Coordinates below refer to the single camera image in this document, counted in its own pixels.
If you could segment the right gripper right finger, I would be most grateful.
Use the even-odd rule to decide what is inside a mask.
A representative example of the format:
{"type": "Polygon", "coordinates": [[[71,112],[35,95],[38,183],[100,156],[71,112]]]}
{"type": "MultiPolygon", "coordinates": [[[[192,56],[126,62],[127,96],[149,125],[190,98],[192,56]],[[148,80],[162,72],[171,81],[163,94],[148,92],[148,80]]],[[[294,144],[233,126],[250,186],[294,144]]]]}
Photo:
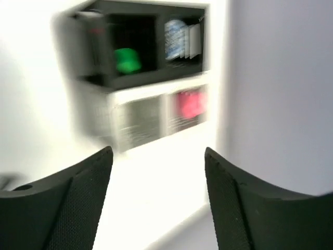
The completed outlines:
{"type": "Polygon", "coordinates": [[[231,164],[211,148],[205,173],[220,250],[331,250],[332,194],[275,186],[231,164]]]}

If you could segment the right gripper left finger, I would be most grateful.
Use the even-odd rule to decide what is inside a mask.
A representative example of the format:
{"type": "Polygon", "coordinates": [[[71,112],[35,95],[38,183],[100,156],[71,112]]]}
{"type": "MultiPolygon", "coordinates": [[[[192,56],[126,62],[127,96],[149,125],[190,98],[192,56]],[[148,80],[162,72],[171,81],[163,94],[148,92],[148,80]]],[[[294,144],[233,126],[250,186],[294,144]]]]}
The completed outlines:
{"type": "Polygon", "coordinates": [[[1,249],[92,249],[112,164],[107,146],[74,166],[1,191],[1,249]]]}

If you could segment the pink patterned glue stick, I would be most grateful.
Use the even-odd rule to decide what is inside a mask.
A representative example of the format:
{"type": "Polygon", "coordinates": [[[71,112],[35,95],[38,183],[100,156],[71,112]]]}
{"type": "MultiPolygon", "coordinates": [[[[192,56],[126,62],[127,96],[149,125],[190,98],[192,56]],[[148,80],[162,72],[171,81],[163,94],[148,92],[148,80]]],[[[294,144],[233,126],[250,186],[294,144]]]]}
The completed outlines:
{"type": "Polygon", "coordinates": [[[184,91],[176,95],[178,113],[185,119],[202,115],[207,109],[207,95],[203,91],[184,91]]]}

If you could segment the green cap black highlighter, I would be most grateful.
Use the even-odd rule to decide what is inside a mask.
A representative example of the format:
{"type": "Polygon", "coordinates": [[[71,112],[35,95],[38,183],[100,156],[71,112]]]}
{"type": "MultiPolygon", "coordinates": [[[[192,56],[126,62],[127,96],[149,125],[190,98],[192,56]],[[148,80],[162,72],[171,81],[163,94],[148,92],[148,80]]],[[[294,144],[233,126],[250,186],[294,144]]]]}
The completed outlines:
{"type": "Polygon", "coordinates": [[[131,74],[141,70],[142,64],[136,50],[120,48],[114,51],[116,69],[121,74],[131,74]]]}

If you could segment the blue patterned glue stick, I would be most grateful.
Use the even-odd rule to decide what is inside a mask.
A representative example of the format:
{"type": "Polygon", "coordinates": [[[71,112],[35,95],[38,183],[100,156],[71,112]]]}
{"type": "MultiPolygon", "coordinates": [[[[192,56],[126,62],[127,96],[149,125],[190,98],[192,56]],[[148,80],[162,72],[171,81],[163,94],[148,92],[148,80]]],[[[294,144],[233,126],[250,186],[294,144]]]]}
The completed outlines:
{"type": "Polygon", "coordinates": [[[179,19],[169,20],[164,25],[165,36],[165,58],[174,60],[185,58],[185,47],[187,42],[187,25],[179,19]]]}

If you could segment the white two-slot container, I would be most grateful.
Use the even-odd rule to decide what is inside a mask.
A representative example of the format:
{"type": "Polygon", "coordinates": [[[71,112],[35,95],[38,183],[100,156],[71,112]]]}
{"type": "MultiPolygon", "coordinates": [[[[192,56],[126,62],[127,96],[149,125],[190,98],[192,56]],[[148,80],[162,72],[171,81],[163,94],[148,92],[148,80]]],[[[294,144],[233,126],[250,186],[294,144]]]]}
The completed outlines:
{"type": "Polygon", "coordinates": [[[178,113],[176,95],[203,91],[208,97],[208,83],[209,75],[202,73],[116,92],[94,87],[89,91],[94,134],[122,153],[197,126],[207,120],[207,109],[185,119],[178,113]]]}

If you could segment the black two-slot container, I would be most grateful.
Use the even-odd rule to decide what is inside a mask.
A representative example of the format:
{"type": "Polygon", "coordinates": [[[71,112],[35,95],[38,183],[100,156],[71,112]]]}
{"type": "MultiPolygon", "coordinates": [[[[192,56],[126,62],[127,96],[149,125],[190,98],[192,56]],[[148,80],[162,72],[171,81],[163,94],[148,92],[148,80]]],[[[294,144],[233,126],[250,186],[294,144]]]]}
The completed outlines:
{"type": "Polygon", "coordinates": [[[54,19],[65,72],[76,83],[110,92],[200,74],[206,10],[203,5],[121,1],[89,1],[71,7],[54,19]],[[164,25],[172,19],[187,25],[186,57],[166,60],[164,25]],[[140,71],[117,71],[114,51],[120,48],[137,51],[140,71]]]}

